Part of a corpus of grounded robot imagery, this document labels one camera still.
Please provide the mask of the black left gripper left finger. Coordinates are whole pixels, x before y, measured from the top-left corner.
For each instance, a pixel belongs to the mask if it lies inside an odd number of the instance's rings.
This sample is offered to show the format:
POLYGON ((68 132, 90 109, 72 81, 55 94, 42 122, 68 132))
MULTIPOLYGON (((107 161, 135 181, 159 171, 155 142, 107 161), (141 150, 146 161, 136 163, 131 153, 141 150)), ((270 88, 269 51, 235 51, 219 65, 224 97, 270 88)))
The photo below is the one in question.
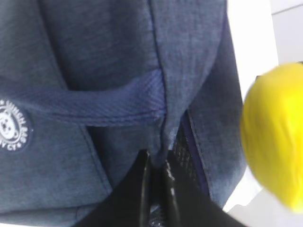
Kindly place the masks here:
POLYGON ((151 208, 151 159, 141 150, 125 178, 77 227, 147 227, 151 208))

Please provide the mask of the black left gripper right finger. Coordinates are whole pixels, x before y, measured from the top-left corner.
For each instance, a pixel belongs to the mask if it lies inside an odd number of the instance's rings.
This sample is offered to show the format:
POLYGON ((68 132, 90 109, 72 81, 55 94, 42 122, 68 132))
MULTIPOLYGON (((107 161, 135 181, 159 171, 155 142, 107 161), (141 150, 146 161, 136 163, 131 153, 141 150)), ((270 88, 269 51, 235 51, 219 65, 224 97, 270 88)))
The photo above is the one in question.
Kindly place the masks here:
POLYGON ((169 153, 162 171, 168 227, 244 227, 202 193, 169 153))

